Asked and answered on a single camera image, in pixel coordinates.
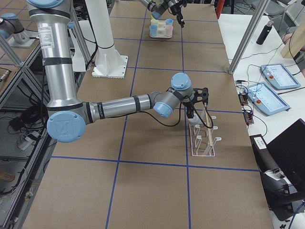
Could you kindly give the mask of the white plastic cup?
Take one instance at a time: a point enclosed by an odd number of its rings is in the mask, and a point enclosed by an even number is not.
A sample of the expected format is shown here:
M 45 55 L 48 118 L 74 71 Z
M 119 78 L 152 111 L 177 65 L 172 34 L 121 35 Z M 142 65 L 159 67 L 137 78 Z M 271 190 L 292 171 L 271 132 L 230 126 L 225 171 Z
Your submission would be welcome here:
M 200 125 L 202 123 L 200 118 L 201 118 L 200 116 L 194 114 L 193 118 L 188 118 L 188 123 L 190 125 Z

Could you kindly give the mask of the blue cup rear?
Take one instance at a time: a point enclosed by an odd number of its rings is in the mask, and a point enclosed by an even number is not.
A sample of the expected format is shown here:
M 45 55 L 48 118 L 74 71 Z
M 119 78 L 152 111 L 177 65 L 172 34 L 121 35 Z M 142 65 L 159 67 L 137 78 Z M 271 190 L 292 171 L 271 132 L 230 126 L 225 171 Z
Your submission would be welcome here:
M 165 23 L 166 23 L 166 26 L 172 26 L 173 25 L 173 19 L 166 19 Z

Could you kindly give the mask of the blue cup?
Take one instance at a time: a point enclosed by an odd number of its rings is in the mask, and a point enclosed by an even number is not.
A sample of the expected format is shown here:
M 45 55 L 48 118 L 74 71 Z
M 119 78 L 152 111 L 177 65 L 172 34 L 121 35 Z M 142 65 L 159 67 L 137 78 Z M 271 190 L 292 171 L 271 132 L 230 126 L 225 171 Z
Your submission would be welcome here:
M 172 26 L 173 25 L 173 19 L 166 19 L 165 23 L 166 23 L 166 26 Z
M 158 33 L 158 26 L 157 25 L 150 25 L 150 36 L 156 37 Z

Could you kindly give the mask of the pink plastic cup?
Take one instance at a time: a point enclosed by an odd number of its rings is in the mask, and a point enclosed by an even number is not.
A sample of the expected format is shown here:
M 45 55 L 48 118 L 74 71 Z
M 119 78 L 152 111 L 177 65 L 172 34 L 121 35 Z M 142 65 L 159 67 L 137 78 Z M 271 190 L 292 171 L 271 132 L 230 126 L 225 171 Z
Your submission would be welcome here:
M 165 36 L 166 37 L 172 37 L 173 34 L 173 26 L 172 25 L 166 25 L 165 26 Z

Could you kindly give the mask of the pale green cup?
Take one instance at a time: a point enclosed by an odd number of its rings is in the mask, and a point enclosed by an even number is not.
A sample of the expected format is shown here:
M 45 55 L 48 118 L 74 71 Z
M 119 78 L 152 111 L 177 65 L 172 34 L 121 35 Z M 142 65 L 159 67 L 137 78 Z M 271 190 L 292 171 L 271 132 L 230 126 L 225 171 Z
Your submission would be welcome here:
M 158 26 L 158 20 L 156 19 L 151 19 L 151 25 L 155 25 L 155 26 Z

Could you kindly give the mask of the blue cup front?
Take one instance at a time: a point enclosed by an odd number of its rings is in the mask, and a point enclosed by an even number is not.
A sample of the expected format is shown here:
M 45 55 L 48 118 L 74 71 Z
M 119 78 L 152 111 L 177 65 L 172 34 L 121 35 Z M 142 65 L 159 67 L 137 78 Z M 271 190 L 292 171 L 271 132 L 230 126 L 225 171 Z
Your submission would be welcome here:
M 158 33 L 158 26 L 157 25 L 150 25 L 150 36 L 156 37 Z

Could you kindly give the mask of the cream cartoon tray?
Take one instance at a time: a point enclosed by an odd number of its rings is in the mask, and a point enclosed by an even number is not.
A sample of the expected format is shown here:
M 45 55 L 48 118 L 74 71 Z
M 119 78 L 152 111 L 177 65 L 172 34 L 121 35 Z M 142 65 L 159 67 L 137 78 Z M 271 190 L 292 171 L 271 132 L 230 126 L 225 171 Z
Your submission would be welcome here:
M 169 39 L 171 37 L 166 37 L 165 36 L 165 20 L 158 20 L 158 33 L 156 37 L 152 37 L 152 38 L 165 38 L 165 39 Z

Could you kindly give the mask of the blue teach pendant near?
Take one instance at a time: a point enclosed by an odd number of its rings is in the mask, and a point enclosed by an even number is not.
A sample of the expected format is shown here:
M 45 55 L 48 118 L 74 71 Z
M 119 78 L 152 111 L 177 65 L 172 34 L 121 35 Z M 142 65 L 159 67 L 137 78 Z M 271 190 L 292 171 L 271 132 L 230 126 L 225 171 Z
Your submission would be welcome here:
M 290 109 L 290 105 L 265 82 L 247 86 L 245 91 L 256 108 L 266 116 Z

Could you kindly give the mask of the blue teach pendant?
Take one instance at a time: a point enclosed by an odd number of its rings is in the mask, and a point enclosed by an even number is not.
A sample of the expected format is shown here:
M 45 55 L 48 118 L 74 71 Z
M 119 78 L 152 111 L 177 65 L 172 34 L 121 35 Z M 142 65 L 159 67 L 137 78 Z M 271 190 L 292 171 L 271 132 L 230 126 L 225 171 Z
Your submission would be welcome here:
M 296 89 L 301 86 L 282 63 L 261 65 L 260 70 L 276 90 Z
M 290 105 L 265 82 L 247 86 L 245 91 L 256 108 L 266 116 L 290 109 Z

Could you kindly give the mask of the black water bottle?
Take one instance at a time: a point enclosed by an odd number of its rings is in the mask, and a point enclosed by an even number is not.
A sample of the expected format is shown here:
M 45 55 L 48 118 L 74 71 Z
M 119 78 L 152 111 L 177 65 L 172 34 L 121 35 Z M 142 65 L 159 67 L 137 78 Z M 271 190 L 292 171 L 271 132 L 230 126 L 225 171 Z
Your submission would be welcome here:
M 263 27 L 260 35 L 258 36 L 256 40 L 256 44 L 262 45 L 264 41 L 266 40 L 267 36 L 269 35 L 272 27 L 273 27 L 274 21 L 269 20 L 268 23 Z

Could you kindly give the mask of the blue teach pendant far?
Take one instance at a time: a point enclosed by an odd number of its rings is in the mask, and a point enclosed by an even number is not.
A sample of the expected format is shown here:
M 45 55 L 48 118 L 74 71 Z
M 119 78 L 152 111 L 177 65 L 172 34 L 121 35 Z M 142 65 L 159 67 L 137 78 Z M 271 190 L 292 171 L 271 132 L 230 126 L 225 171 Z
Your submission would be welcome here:
M 282 63 L 261 65 L 260 70 L 276 90 L 296 89 L 301 86 Z

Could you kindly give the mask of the black laptop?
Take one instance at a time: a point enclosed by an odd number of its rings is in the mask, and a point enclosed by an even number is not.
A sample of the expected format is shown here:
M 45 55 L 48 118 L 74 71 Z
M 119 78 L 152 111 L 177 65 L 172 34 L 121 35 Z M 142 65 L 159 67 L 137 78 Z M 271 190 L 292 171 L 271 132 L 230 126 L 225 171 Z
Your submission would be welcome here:
M 305 188 L 305 122 L 296 120 L 267 149 L 288 180 L 299 190 Z

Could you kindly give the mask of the aluminium frame post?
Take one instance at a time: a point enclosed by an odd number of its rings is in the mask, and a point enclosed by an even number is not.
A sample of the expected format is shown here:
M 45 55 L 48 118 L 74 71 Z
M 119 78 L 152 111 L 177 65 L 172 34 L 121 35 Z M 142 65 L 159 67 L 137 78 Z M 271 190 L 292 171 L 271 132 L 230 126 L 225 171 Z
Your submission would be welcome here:
M 258 4 L 258 7 L 256 8 L 254 14 L 252 15 L 250 22 L 245 30 L 245 33 L 241 39 L 241 42 L 236 50 L 236 53 L 233 57 L 233 60 L 230 64 L 230 67 L 228 69 L 228 73 L 233 75 L 233 73 L 235 72 L 247 46 L 248 43 L 250 42 L 250 39 L 253 35 L 253 33 L 255 32 L 258 23 L 261 20 L 261 17 L 263 16 L 268 4 L 269 4 L 270 0 L 261 0 Z

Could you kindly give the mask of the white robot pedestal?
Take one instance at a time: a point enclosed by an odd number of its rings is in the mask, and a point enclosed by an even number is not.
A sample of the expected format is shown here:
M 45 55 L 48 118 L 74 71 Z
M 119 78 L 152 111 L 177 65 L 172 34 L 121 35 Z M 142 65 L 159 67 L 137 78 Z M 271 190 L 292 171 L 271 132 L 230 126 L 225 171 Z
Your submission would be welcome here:
M 87 0 L 86 6 L 98 45 L 93 77 L 124 78 L 128 56 L 115 49 L 106 1 Z

